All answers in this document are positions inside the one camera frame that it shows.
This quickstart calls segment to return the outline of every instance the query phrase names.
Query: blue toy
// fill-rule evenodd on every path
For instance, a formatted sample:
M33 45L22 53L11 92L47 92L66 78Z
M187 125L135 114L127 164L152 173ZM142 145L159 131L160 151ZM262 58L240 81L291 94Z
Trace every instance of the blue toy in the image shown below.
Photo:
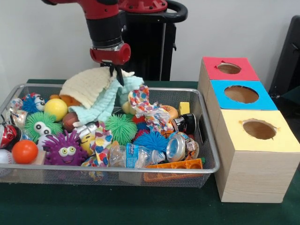
M45 100L40 94L28 94L23 98L22 109L29 113L42 112L45 109Z
M144 133L135 141L135 145L144 146L149 150L166 152L168 139L164 138L159 132Z

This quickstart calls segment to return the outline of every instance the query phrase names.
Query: purple spiky ball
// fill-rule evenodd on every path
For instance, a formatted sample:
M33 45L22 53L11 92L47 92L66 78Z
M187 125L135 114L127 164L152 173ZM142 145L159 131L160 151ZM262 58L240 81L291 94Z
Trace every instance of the purple spiky ball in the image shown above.
M88 156L78 144L78 134L75 130L70 134L66 131L66 136L59 134L56 138L49 139L44 145L48 149L46 165L81 165Z

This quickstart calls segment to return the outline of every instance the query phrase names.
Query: baseball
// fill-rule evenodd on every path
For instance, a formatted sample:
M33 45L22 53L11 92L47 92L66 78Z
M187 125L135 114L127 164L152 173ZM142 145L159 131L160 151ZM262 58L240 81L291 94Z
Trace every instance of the baseball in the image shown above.
M5 150L5 149L0 149L0 177L4 177L12 171L11 169L7 168L1 168L1 164L14 164L15 161L13 159L13 156L11 152Z

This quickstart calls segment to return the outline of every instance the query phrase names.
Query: bottle label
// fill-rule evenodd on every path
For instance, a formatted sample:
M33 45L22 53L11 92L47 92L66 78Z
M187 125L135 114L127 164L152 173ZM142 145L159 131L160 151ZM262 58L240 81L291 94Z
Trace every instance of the bottle label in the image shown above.
M139 146L134 144L126 145L126 168L134 168L139 158Z

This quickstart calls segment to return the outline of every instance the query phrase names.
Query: green table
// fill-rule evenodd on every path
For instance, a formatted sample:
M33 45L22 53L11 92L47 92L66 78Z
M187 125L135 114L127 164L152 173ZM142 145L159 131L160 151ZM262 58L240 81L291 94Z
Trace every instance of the green table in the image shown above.
M63 83L29 80L29 83ZM147 82L196 88L196 82ZM221 203L214 176L203 188L0 184L5 224L300 224L300 172L282 204Z

